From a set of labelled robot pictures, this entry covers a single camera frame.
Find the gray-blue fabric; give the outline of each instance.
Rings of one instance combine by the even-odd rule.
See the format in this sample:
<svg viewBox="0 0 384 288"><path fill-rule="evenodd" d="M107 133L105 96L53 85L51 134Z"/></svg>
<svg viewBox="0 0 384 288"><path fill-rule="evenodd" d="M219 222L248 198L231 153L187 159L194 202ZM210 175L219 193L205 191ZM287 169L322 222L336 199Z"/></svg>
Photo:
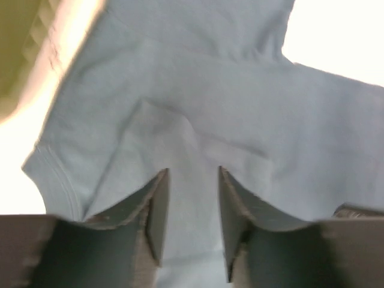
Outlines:
<svg viewBox="0 0 384 288"><path fill-rule="evenodd" d="M305 220L384 207L384 89L281 54L293 0L110 0L24 166L83 220L170 168L158 288L226 284L222 165Z"/></svg>

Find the black object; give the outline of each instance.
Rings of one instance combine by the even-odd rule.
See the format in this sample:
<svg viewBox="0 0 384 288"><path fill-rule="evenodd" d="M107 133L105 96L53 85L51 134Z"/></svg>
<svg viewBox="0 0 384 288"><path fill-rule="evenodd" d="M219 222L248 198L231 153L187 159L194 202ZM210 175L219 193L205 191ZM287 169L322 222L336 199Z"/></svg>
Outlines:
<svg viewBox="0 0 384 288"><path fill-rule="evenodd" d="M384 287L382 212L343 205L335 218L309 223L264 202L222 167L219 181L235 288Z"/></svg>
<svg viewBox="0 0 384 288"><path fill-rule="evenodd" d="M167 170L86 223L0 216L0 287L147 288L160 265Z"/></svg>

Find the garment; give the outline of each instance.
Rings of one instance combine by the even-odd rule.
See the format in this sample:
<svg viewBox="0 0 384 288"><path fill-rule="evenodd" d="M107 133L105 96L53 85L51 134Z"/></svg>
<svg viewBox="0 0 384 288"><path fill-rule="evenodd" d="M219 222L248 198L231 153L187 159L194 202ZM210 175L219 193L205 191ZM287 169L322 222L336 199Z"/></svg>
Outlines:
<svg viewBox="0 0 384 288"><path fill-rule="evenodd" d="M47 211L84 220L170 168L157 287L221 288L219 165L304 220L384 206L384 90L285 59L292 7L110 0L24 167Z"/></svg>

